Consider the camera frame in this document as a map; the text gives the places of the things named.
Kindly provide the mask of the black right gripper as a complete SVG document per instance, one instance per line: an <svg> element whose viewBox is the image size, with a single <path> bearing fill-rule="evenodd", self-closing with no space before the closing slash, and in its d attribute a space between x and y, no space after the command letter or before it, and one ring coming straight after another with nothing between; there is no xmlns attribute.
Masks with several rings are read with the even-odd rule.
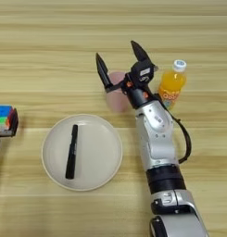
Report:
<svg viewBox="0 0 227 237"><path fill-rule="evenodd" d="M144 48L136 41L131 41L132 50L137 60L143 62L149 60ZM129 73L107 74L107 66L102 57L95 54L98 75L108 91L106 93L107 104L111 109L127 109L131 105L138 109L153 100L153 95L148 87L131 78Z"/></svg>

